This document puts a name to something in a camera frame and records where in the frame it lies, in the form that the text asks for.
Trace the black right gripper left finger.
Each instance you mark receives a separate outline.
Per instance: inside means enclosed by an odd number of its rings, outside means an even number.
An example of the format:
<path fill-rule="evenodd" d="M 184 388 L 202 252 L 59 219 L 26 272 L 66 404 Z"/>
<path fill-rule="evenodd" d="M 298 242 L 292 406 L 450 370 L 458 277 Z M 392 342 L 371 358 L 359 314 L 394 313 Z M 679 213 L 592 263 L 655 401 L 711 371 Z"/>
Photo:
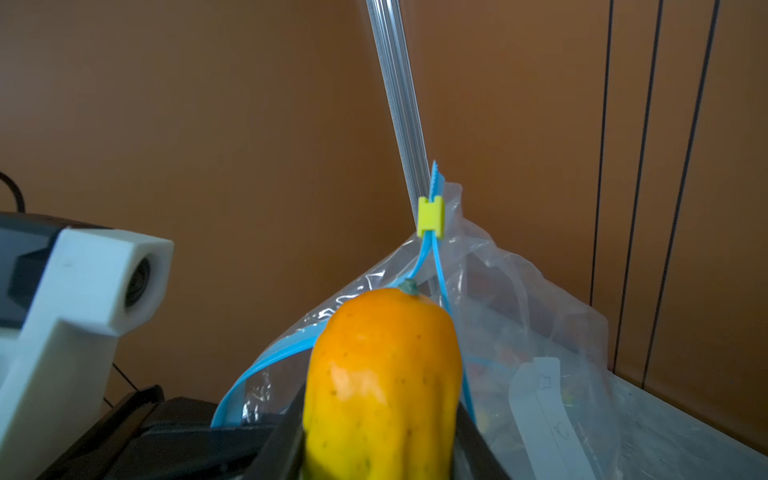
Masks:
<path fill-rule="evenodd" d="M 282 420 L 242 475 L 251 480 L 301 479 L 304 430 L 303 409 L 306 385 L 302 385 Z"/>

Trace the clear zip-top bag blue zipper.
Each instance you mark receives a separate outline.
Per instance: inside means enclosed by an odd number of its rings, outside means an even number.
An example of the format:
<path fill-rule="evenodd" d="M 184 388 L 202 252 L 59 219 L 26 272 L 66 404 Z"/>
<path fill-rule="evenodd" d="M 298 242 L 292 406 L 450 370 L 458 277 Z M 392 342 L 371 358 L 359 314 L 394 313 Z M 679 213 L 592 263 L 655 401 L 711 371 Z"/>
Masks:
<path fill-rule="evenodd" d="M 412 236 L 269 345 L 219 403 L 215 427 L 286 410 L 311 350 L 347 301 L 412 279 L 452 315 L 475 424 L 512 479 L 618 479 L 621 435 L 607 368 L 608 325 L 462 213 L 462 188 L 431 176 L 441 239 Z"/>

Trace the orange yellow mango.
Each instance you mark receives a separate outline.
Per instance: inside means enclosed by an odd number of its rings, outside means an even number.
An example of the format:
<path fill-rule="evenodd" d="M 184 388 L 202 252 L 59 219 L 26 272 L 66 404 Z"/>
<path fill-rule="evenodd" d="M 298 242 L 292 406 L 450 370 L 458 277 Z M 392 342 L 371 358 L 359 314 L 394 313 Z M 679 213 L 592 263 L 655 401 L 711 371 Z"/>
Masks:
<path fill-rule="evenodd" d="M 450 315 L 399 288 L 332 315 L 311 353 L 305 479 L 448 479 L 462 359 Z"/>

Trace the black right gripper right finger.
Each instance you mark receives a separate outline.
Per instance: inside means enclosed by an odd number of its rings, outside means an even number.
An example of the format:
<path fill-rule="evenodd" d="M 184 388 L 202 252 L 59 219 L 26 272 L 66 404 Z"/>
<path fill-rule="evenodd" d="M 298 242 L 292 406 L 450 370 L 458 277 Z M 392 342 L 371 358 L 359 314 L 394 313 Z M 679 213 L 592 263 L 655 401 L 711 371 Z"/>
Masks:
<path fill-rule="evenodd" d="M 499 463 L 472 422 L 465 406 L 457 409 L 455 439 L 452 453 L 453 480 L 509 480 L 510 477 Z"/>

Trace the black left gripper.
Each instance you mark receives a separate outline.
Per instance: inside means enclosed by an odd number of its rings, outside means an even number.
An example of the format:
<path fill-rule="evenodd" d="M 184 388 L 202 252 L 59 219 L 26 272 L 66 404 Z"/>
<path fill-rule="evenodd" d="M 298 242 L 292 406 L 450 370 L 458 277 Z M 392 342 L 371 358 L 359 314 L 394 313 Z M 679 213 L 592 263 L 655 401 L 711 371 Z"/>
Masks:
<path fill-rule="evenodd" d="M 216 405 L 134 391 L 97 421 L 40 479 L 240 479 L 282 419 L 212 428 Z"/>

